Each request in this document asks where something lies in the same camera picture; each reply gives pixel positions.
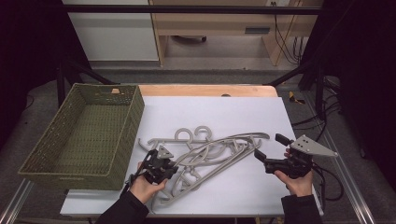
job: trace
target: sleeve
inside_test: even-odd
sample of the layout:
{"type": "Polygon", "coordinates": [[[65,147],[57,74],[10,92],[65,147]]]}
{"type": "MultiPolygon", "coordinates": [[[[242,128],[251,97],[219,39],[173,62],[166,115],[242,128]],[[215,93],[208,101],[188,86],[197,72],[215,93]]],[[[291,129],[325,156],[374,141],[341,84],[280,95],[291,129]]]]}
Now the sleeve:
{"type": "Polygon", "coordinates": [[[290,195],[282,198],[283,211],[285,212],[285,224],[321,224],[314,195],[297,197],[290,195]]]}
{"type": "Polygon", "coordinates": [[[95,224],[139,224],[148,213],[147,207],[128,190],[99,216],[95,224]]]}

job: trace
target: hand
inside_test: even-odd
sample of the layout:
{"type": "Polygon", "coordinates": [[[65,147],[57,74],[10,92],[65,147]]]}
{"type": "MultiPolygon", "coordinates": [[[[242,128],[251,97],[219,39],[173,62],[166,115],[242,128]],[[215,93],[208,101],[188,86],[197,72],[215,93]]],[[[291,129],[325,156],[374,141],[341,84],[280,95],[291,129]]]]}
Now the hand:
{"type": "MultiPolygon", "coordinates": [[[[285,153],[285,156],[288,157],[290,155],[290,151],[288,149],[286,149],[286,151],[287,153],[285,153]]],[[[283,172],[278,170],[275,171],[274,174],[286,184],[286,187],[288,187],[291,194],[295,194],[297,197],[303,197],[312,194],[312,180],[314,177],[312,170],[304,177],[298,177],[296,179],[291,179],[283,172]]]]}
{"type": "Polygon", "coordinates": [[[150,184],[145,177],[140,175],[132,184],[130,187],[129,191],[132,192],[132,194],[141,202],[141,203],[146,203],[149,201],[149,199],[154,195],[159,190],[162,190],[165,188],[167,179],[165,179],[161,184],[159,185],[152,185],[150,184]]]}

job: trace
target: wicker basket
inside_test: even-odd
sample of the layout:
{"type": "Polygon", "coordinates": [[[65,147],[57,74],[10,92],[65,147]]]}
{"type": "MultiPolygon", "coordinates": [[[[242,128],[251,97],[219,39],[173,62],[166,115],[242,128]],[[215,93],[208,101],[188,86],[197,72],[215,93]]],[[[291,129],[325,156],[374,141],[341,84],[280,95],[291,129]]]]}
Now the wicker basket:
{"type": "Polygon", "coordinates": [[[18,174],[52,189],[121,189],[144,107],[138,86],[75,84],[18,174]]]}

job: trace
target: white tabletop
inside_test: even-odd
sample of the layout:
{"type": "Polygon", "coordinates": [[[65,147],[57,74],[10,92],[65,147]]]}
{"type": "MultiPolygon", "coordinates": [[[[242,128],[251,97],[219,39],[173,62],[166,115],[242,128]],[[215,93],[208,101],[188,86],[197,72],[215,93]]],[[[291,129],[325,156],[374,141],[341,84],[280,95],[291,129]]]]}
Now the white tabletop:
{"type": "MultiPolygon", "coordinates": [[[[137,144],[138,138],[145,144],[151,138],[173,138],[180,128],[193,132],[205,125],[213,132],[213,140],[239,133],[268,133],[271,139],[262,141],[260,151],[270,159],[284,158],[285,147],[275,141],[276,133],[295,139],[279,97],[145,96],[144,101],[146,106],[125,179],[136,172],[137,163],[147,154],[137,144]]],[[[166,148],[176,158],[187,152],[170,145],[166,148]]],[[[289,192],[285,185],[274,175],[266,174],[262,163],[252,153],[172,204],[161,205],[155,200],[149,216],[273,217],[283,215],[280,199],[286,195],[289,192]]],[[[119,197],[120,191],[70,190],[61,214],[97,217],[119,197]]]]}

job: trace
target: tangled hangers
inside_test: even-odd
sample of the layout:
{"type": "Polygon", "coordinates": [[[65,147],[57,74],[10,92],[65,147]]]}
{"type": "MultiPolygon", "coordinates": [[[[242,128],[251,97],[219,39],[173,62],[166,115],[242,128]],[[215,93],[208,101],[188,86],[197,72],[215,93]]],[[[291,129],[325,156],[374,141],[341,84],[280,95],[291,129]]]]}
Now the tangled hangers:
{"type": "MultiPolygon", "coordinates": [[[[165,198],[161,198],[162,204],[170,204],[179,197],[187,194],[191,190],[198,190],[199,186],[208,178],[222,172],[236,162],[245,158],[248,154],[259,148],[262,139],[269,139],[266,133],[241,133],[231,135],[218,140],[211,140],[212,132],[206,126],[199,126],[195,129],[194,135],[199,132],[206,132],[205,140],[194,139],[192,132],[182,128],[176,131],[175,138],[152,138],[148,141],[152,145],[151,149],[155,149],[162,144],[185,144],[189,152],[181,155],[176,159],[178,166],[184,169],[177,177],[177,181],[171,187],[171,190],[164,189],[162,193],[165,198]],[[187,133],[188,139],[180,139],[181,133],[187,133]],[[214,166],[208,174],[202,175],[195,169],[199,166],[214,166]]],[[[146,151],[150,151],[145,147],[139,139],[139,145],[146,151]]]]}

